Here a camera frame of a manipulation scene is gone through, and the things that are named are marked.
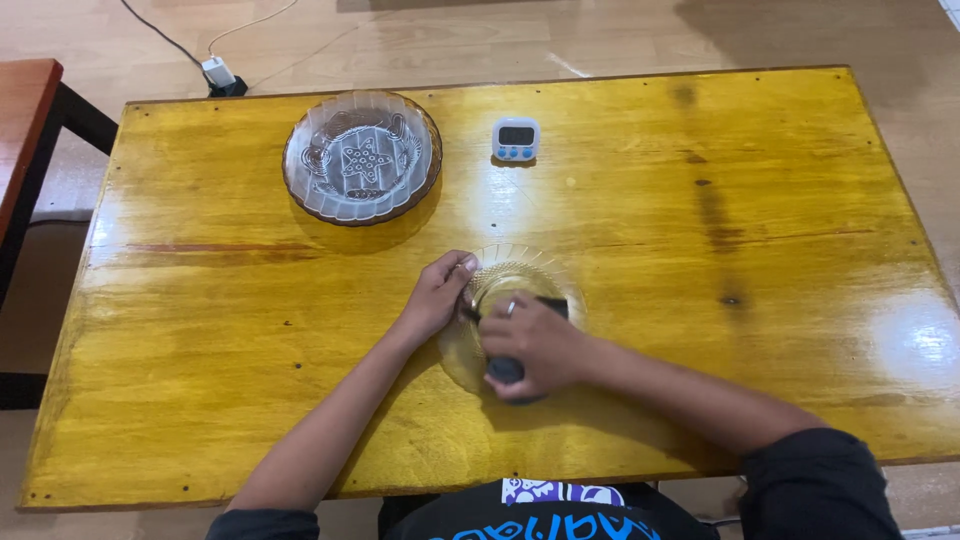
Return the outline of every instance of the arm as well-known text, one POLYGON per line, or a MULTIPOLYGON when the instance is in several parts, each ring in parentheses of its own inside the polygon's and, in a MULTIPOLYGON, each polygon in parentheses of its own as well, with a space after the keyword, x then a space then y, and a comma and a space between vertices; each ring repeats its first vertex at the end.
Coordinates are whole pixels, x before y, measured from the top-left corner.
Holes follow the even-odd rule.
POLYGON ((313 511, 407 358, 450 319, 476 264, 469 253, 451 251, 424 268, 396 322, 333 391, 271 448, 227 510, 313 511))
POLYGON ((501 399, 589 382, 636 398, 740 455, 791 433, 827 426, 772 396, 586 335, 527 294, 517 293, 513 301, 509 317, 510 301, 503 301, 480 322, 484 350, 516 358, 526 371, 524 380, 510 385, 487 378, 501 399))

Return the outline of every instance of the black sleeve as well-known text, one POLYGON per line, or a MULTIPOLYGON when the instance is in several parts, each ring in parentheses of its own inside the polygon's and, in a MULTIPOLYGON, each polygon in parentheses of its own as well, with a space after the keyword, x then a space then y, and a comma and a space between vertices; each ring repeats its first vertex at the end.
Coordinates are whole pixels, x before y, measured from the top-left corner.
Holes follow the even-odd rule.
POLYGON ((217 516, 206 540, 317 540, 317 514, 303 510, 231 510, 217 516))
POLYGON ((843 431, 804 430, 743 460, 746 540, 900 539, 867 445, 843 431))

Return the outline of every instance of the white cable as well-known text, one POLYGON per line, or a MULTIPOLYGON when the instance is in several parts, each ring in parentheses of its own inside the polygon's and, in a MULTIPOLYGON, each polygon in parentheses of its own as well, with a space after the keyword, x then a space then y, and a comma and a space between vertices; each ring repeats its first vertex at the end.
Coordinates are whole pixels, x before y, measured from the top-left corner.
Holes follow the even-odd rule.
POLYGON ((232 34, 232 33, 236 32, 237 30, 243 30, 243 29, 247 28, 248 26, 252 26, 252 25, 254 25, 254 24, 258 23, 258 22, 263 22, 263 21, 265 21, 265 20, 267 20, 267 19, 269 19, 269 18, 276 17, 277 15, 279 15, 279 14, 281 14, 281 13, 289 10, 290 8, 293 8, 293 7, 294 7, 294 4, 296 4, 296 3, 299 2, 299 1, 300 1, 300 0, 294 0, 293 2, 291 2, 291 3, 287 4, 286 6, 284 6, 283 8, 280 8, 279 10, 277 10, 277 11, 275 11, 275 12, 273 12, 273 13, 270 13, 269 15, 267 15, 267 16, 261 18, 261 19, 256 19, 255 21, 253 21, 253 22, 248 22, 248 23, 245 24, 245 25, 238 26, 238 27, 236 27, 236 28, 231 28, 230 30, 227 30, 226 32, 220 34, 219 36, 216 36, 212 41, 210 41, 210 44, 206 46, 206 52, 210 53, 210 57, 213 58, 214 56, 216 56, 216 55, 213 54, 213 44, 217 42, 217 39, 220 39, 221 37, 226 36, 227 34, 232 34))

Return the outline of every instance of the hand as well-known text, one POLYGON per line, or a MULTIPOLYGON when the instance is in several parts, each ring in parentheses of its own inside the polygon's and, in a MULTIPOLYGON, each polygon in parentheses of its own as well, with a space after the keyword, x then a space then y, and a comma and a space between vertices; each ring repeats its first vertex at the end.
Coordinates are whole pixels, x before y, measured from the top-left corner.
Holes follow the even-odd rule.
POLYGON ((479 261, 473 254, 451 250, 428 264, 410 293, 396 325, 412 332, 422 343, 450 320, 453 307, 470 281, 479 261))
POLYGON ((491 314, 480 320, 479 331, 488 356, 507 356, 523 364, 520 382, 484 377, 501 400, 543 396, 587 377, 592 338, 526 292, 494 304, 491 314), (510 302, 515 305, 508 315, 510 302))

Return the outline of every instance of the person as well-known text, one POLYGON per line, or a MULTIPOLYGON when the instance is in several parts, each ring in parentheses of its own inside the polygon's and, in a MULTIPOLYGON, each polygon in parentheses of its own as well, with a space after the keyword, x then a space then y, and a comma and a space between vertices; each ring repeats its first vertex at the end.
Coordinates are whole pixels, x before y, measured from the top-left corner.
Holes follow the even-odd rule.
MULTIPOLYGON (((318 538, 314 512, 407 358, 454 316, 477 260, 451 251, 423 268, 396 321, 346 377, 251 473, 207 540, 318 538)), ((742 458, 747 539, 900 538, 885 481, 866 445, 796 406, 580 332, 518 291, 479 323, 490 356, 518 359, 517 400, 573 383, 618 392, 742 458)), ((716 538, 644 483, 581 486, 503 479, 428 498, 386 498, 389 540, 669 540, 716 538)))

